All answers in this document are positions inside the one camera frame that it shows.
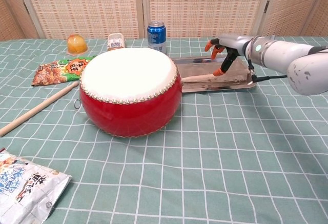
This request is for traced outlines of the orange-tipped right robot hand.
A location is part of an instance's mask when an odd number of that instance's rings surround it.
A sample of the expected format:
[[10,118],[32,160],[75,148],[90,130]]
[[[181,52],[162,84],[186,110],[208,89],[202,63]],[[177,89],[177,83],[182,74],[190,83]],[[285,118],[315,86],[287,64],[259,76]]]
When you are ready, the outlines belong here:
[[227,51],[227,56],[213,75],[224,75],[237,57],[245,56],[246,47],[252,39],[253,36],[222,34],[217,38],[209,40],[204,50],[209,51],[211,47],[214,47],[211,59],[215,59],[217,54],[223,52],[224,49]]

